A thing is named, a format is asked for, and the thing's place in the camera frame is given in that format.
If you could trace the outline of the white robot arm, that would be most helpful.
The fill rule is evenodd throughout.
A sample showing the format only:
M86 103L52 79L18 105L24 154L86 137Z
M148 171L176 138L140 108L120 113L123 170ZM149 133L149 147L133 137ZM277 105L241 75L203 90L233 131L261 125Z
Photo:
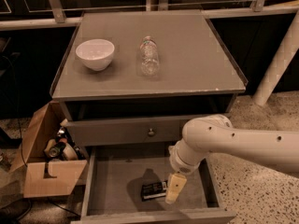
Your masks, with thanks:
M299 175L299 132L237 129L221 114L205 116L186 122L181 139L169 148L174 172L168 178L166 203L177 200L187 176L211 153L229 154L286 175Z

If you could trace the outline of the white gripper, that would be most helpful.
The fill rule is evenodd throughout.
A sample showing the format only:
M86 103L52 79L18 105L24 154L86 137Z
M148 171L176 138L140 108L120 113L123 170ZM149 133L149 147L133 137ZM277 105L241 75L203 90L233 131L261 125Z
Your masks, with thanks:
M177 141L168 151L170 165L175 173L168 177L165 202L172 204L187 183L185 175L191 175L199 167L207 152L194 150L184 140Z

